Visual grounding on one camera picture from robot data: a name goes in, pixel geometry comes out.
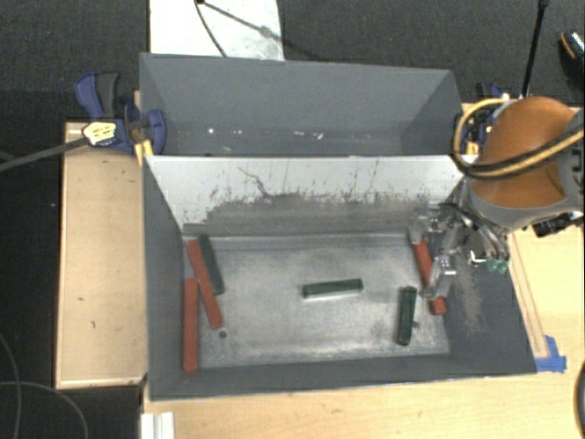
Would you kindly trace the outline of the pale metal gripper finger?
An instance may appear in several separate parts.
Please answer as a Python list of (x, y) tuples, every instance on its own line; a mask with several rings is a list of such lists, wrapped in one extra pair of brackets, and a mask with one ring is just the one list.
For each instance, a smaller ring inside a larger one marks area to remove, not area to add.
[(428, 242), (430, 220), (427, 218), (416, 218), (408, 226), (409, 242), (417, 246)]
[(420, 264), (422, 289), (420, 295), (430, 301), (447, 297), (457, 276), (454, 258), (440, 256)]

